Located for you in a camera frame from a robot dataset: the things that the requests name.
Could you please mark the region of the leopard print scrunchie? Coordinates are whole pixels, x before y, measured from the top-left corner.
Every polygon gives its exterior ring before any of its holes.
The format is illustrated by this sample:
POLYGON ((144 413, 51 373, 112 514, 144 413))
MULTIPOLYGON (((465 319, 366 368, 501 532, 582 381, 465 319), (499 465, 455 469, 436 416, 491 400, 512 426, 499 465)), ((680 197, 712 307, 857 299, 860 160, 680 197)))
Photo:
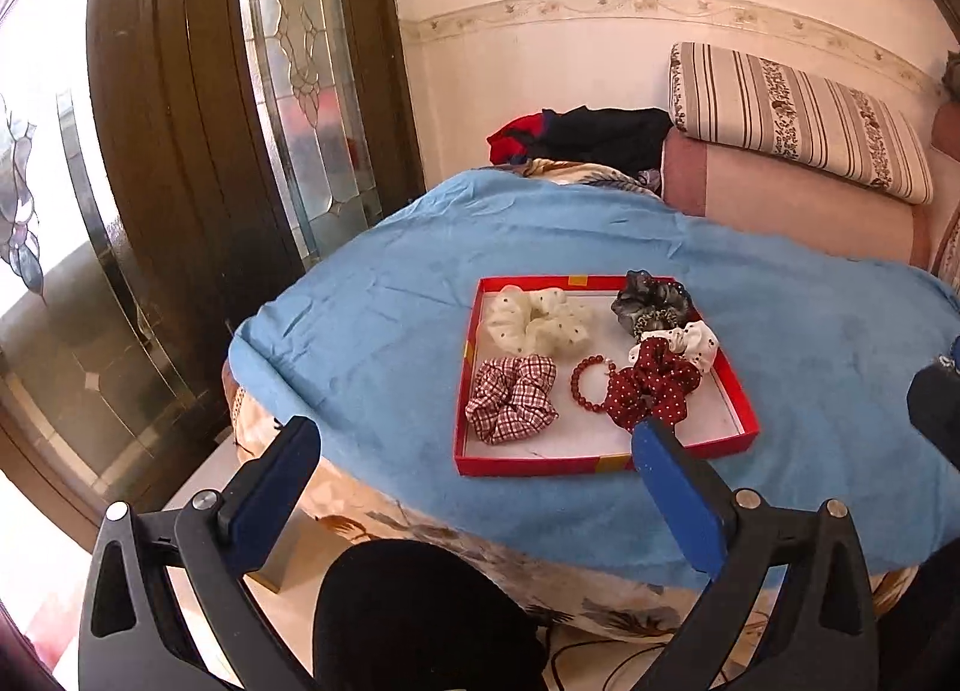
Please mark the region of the leopard print scrunchie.
POLYGON ((688 324, 688 319, 690 319, 688 312, 672 309, 672 307, 664 307, 664 309, 643 307, 628 319, 626 330, 630 331, 631 337, 635 338, 636 342, 639 342, 645 333, 683 328, 688 324))

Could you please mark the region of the cream dotted organza scrunchie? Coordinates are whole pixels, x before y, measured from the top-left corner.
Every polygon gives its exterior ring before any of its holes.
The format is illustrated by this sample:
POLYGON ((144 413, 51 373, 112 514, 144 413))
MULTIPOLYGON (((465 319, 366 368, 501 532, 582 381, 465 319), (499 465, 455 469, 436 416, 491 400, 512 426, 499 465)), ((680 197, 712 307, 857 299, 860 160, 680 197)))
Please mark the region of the cream dotted organza scrunchie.
POLYGON ((483 331, 503 353, 571 358, 590 342, 592 312, 560 288, 524 291, 508 285, 483 314, 483 331))

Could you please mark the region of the white patterned scrunchie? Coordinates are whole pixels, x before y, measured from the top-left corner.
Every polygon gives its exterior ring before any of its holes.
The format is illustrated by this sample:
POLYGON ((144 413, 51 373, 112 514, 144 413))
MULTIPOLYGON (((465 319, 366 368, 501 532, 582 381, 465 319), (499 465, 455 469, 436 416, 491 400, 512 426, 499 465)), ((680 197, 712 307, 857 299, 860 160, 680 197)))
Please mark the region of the white patterned scrunchie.
POLYGON ((688 322, 683 327, 668 328, 667 330, 643 331, 640 341, 628 351, 628 364, 634 366, 640 357, 641 345, 646 340, 662 338, 667 342, 670 353, 693 364, 702 376, 706 376, 715 365, 719 354, 719 338, 703 320, 688 322))

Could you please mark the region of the black round stool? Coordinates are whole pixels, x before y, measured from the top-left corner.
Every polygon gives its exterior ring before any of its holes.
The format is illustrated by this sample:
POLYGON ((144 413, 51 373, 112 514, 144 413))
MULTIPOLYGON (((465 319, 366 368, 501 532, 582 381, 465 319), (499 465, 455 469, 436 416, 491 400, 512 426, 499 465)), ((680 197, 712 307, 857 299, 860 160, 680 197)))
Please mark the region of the black round stool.
POLYGON ((325 572, 313 624, 322 689, 542 689, 537 623, 439 546, 374 540, 325 572))

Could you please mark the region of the red dotted scrunchie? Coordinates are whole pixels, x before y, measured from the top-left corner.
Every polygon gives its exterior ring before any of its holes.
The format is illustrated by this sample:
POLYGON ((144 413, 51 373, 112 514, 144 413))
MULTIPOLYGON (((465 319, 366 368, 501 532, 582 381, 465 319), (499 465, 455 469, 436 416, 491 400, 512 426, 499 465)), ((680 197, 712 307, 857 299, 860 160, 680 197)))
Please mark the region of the red dotted scrunchie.
POLYGON ((700 387, 701 379, 701 372, 674 353, 665 338, 647 338, 631 366, 610 372, 604 411, 626 431, 644 420, 675 427, 685 420, 686 397, 700 387))

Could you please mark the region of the striped floral pillow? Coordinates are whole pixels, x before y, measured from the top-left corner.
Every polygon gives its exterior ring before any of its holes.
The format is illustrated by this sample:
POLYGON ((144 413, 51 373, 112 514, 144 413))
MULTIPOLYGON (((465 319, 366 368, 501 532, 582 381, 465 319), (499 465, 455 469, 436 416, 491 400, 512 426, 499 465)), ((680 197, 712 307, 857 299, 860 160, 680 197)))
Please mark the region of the striped floral pillow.
POLYGON ((823 170, 910 205, 934 200, 913 125, 861 89, 703 42, 670 49, 669 88, 670 119, 693 140, 823 170))

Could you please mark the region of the red shallow tray box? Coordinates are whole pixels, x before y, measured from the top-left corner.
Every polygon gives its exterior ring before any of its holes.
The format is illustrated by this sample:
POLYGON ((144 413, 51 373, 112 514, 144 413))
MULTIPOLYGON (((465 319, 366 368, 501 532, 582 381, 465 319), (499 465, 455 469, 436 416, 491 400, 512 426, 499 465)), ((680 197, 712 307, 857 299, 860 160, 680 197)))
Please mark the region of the red shallow tray box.
MULTIPOLYGON (((455 404, 452 458, 464 476, 565 476, 612 473, 631 466, 631 434, 615 426, 608 416, 581 408, 569 390, 569 377, 578 358, 558 364, 550 400, 558 418, 539 436, 527 441, 488 445, 467 427, 466 411, 477 370, 501 351, 482 330, 482 320, 501 289, 523 291, 558 288, 589 307, 590 340, 584 353, 602 354, 617 366, 628 363, 633 346, 610 306, 626 286, 623 275, 487 276, 478 281, 464 343, 459 395, 455 404)), ((698 390, 686 398, 686 418, 675 427, 675 436, 686 452, 698 459, 740 454, 760 434, 754 407, 743 392, 737 374, 724 354, 704 377, 698 390)))

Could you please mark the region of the red checkered scrunchie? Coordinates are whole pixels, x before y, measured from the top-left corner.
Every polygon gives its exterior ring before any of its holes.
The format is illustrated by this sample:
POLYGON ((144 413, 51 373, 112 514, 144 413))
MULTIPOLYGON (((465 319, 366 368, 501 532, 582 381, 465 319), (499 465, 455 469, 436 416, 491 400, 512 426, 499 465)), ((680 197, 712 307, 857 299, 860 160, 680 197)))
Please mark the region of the red checkered scrunchie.
POLYGON ((487 445, 539 436, 555 423, 550 398, 558 367, 542 354, 505 356, 480 364, 464 409, 467 429, 487 445))

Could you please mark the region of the black and red clothes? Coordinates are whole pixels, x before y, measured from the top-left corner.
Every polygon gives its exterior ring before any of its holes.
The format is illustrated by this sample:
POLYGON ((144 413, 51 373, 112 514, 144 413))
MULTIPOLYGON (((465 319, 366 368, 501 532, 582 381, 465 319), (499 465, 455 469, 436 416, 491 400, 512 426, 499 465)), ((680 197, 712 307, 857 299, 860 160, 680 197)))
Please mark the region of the black and red clothes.
POLYGON ((661 169, 662 145, 674 122, 665 110, 542 109, 516 117, 487 138, 491 164, 530 159, 601 164, 638 179, 661 169))

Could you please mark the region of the brown wooden glass door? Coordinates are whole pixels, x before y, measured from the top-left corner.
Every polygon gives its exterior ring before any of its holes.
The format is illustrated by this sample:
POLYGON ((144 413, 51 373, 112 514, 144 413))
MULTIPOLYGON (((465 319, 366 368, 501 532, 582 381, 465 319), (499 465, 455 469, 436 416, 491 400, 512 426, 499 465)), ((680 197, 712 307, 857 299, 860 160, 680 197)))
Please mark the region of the brown wooden glass door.
POLYGON ((2 0, 3 473, 161 507, 236 327, 421 190, 391 0, 2 0))

